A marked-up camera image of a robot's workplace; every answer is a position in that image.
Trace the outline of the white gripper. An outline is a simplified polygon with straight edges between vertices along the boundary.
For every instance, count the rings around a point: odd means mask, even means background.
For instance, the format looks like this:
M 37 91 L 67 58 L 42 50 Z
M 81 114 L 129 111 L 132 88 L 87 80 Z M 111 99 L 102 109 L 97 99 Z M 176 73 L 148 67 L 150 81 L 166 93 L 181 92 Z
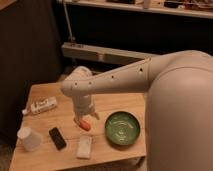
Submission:
M 74 97 L 73 110 L 75 112 L 73 121 L 77 125 L 80 125 L 79 119 L 88 114 L 92 114 L 93 117 L 95 117 L 97 120 L 100 120 L 98 113 L 95 112 L 95 104 L 91 95 Z

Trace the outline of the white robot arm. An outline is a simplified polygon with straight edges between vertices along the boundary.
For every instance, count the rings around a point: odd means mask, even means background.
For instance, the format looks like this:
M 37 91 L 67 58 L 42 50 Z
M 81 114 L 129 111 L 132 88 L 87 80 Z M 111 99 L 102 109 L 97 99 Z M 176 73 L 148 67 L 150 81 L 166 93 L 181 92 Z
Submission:
M 78 117 L 93 94 L 145 92 L 148 171 L 213 171 L 213 56 L 180 51 L 95 76 L 80 66 L 61 90 Z

